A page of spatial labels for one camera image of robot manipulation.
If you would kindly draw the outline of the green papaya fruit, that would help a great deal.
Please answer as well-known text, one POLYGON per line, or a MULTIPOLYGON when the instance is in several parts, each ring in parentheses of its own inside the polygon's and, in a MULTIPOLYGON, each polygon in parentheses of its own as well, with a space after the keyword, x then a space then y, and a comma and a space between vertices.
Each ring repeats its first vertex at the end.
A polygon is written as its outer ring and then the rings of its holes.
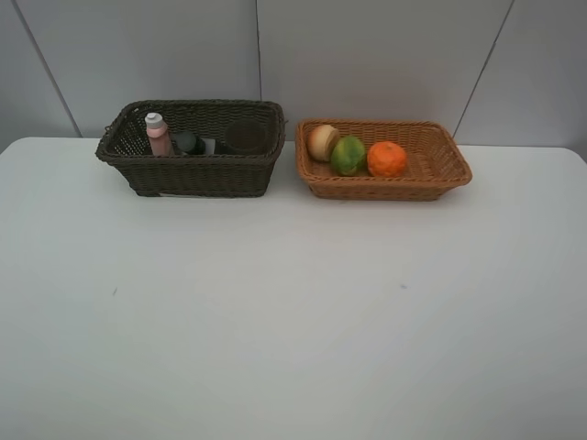
POLYGON ((366 162, 367 150, 363 142, 355 136, 341 137, 334 147, 330 165, 333 171, 340 176, 355 176, 366 162))

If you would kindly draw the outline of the red yellow half peach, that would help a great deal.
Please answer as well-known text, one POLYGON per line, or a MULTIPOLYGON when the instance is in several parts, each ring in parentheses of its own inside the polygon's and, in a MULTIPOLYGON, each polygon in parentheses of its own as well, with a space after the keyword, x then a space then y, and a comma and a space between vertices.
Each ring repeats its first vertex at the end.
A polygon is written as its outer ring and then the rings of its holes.
POLYGON ((315 127, 307 138, 306 147, 313 160, 330 162, 332 151, 339 140, 339 130, 331 125, 315 127))

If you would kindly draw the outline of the translucent purple plastic cup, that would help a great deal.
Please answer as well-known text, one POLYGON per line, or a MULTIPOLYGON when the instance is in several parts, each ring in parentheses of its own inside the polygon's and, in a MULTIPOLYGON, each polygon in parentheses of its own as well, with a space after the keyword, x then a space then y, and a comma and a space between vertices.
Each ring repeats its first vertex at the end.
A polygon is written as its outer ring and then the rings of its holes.
POLYGON ((239 119, 227 127, 224 150, 230 155, 260 155, 265 150, 264 126, 249 118, 239 119))

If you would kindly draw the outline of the orange tangerine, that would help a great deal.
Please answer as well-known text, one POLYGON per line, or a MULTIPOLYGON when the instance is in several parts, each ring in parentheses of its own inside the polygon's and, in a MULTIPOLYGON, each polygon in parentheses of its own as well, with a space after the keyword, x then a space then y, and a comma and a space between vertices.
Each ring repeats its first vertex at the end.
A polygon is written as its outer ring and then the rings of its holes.
POLYGON ((399 177, 407 165, 407 153, 398 144, 382 141, 373 144, 367 154, 367 166, 371 176, 399 177))

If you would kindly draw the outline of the dark grey pump bottle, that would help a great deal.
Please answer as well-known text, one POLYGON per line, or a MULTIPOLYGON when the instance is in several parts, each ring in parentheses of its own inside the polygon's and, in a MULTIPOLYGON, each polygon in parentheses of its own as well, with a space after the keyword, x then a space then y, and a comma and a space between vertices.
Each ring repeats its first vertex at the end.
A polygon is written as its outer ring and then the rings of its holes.
POLYGON ((183 155, 212 155, 215 152, 216 141, 212 138, 203 138, 190 131, 172 133, 171 138, 175 149, 183 155))

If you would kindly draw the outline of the pink bottle white cap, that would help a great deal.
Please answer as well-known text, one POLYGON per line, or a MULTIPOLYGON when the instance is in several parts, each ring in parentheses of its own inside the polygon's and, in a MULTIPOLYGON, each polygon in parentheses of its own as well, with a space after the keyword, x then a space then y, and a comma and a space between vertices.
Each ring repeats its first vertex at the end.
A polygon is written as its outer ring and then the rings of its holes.
POLYGON ((170 157, 174 154, 169 129, 159 113, 147 113, 144 118, 152 154, 155 157, 170 157))

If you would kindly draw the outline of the dark brown wicker basket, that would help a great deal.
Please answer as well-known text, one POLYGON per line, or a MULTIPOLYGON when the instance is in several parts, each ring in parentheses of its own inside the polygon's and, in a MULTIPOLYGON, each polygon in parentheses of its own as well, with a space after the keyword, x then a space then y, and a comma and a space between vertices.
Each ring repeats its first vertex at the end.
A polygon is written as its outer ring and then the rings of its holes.
POLYGON ((260 197, 265 194, 285 140, 282 108, 271 101, 145 100, 126 105, 106 127, 96 157, 114 167, 139 196, 260 197), (159 113, 172 133, 190 131, 212 138, 218 154, 155 157, 144 118, 159 113), (266 130, 260 155, 230 155, 224 150, 227 127, 254 119, 266 130))

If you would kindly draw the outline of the orange wicker basket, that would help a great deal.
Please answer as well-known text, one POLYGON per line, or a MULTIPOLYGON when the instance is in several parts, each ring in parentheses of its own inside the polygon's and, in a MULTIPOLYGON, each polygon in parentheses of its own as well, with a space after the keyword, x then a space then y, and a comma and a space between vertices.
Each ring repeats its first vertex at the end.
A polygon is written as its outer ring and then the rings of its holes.
POLYGON ((315 196, 325 199, 434 201, 472 179, 471 168, 453 137, 442 125, 429 121, 303 119, 296 127, 295 158, 301 179, 315 196), (407 154, 403 174, 372 177, 363 170, 356 176, 338 176, 329 164, 313 160, 307 151, 311 131, 321 125, 337 128, 342 136, 359 138, 366 148, 380 141, 399 144, 407 154))

